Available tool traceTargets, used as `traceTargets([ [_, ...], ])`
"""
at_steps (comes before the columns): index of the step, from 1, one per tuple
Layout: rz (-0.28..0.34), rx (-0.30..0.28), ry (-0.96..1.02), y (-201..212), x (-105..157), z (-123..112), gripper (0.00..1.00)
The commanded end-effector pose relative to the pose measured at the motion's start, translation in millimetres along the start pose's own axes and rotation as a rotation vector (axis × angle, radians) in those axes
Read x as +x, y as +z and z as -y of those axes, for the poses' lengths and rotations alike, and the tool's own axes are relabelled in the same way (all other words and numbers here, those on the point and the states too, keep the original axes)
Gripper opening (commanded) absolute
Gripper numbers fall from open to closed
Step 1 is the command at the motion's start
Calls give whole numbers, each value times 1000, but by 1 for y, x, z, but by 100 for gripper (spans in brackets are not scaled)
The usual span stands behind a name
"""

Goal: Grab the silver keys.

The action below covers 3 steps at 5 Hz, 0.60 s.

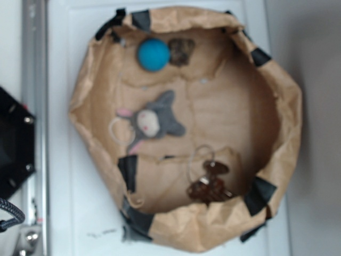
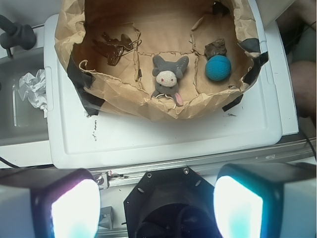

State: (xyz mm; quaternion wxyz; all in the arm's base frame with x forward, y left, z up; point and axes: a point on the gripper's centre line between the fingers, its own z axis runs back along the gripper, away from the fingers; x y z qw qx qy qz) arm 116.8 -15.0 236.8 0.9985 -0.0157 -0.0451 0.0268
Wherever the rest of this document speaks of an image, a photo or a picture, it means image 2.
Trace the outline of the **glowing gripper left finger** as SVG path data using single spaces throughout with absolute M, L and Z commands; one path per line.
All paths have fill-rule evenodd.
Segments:
M 2 169 L 2 238 L 93 238 L 99 186 L 86 169 Z

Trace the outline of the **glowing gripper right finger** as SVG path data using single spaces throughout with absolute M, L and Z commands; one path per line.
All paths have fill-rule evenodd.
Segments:
M 226 164 L 217 176 L 213 207 L 224 238 L 315 238 L 314 164 Z

